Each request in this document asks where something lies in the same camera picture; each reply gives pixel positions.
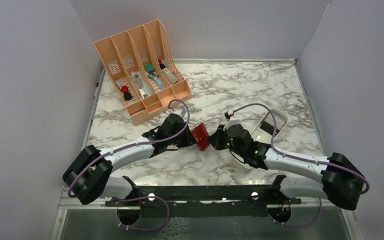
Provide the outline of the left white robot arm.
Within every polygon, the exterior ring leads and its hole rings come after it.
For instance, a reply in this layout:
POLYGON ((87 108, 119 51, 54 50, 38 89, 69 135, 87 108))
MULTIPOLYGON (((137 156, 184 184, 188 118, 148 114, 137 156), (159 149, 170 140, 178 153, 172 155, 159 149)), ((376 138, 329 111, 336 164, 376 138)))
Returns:
POLYGON ((83 205, 98 198, 118 198, 124 205, 137 200, 134 184, 127 177, 112 177, 114 171, 139 160, 153 158, 169 150, 193 146, 197 140, 184 119, 171 113, 164 122, 145 133, 137 140, 108 149, 88 145, 62 175, 70 189, 70 196, 83 205))

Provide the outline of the black credit card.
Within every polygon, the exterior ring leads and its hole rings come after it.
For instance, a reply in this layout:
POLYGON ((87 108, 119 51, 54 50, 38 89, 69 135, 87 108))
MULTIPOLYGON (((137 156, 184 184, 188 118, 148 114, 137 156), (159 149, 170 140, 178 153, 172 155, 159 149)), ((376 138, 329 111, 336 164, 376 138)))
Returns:
POLYGON ((276 131, 276 134, 278 134, 282 130, 286 122, 283 119, 278 117, 275 117, 275 121, 276 121, 276 124, 274 124, 273 118, 269 115, 262 121, 259 128, 264 132, 272 135, 276 125, 275 131, 276 131))

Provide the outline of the red leather card holder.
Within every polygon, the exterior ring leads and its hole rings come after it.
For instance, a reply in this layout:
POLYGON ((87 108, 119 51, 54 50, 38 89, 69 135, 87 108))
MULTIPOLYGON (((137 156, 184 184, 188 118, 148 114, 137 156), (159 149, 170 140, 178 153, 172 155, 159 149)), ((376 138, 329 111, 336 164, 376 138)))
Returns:
POLYGON ((203 122, 192 129, 191 134, 195 138, 196 145, 201 152, 204 152, 210 146, 208 141, 209 134, 203 122))

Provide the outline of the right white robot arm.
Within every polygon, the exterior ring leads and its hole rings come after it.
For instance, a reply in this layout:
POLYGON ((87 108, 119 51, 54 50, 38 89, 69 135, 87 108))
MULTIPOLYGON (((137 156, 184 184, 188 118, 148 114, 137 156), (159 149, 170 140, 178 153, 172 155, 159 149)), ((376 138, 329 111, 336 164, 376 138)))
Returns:
POLYGON ((365 177, 341 153, 307 156, 277 149, 254 140, 241 124, 229 128, 221 124, 207 140, 215 150, 229 150, 252 168, 299 175, 299 178, 285 177, 268 190, 269 199, 276 204, 287 198, 310 197, 327 199, 339 208, 353 211, 360 196, 366 193, 365 177))

